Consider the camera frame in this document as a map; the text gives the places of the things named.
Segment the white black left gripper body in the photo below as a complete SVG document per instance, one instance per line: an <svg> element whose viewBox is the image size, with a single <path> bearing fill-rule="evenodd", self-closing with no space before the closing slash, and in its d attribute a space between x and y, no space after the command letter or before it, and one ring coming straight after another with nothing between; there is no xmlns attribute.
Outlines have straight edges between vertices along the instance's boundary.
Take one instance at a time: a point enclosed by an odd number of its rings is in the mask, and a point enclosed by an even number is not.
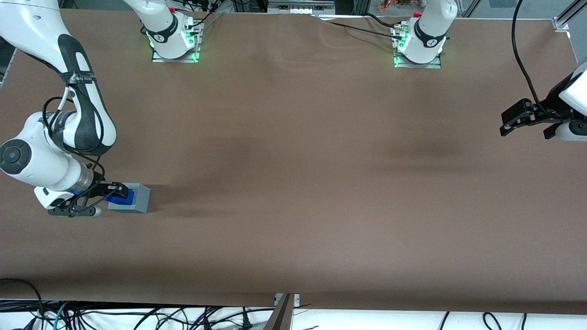
<svg viewBox="0 0 587 330"><path fill-rule="evenodd" d="M581 61L575 70L555 85L545 99L547 121L585 121L587 116L587 63Z"/></svg>

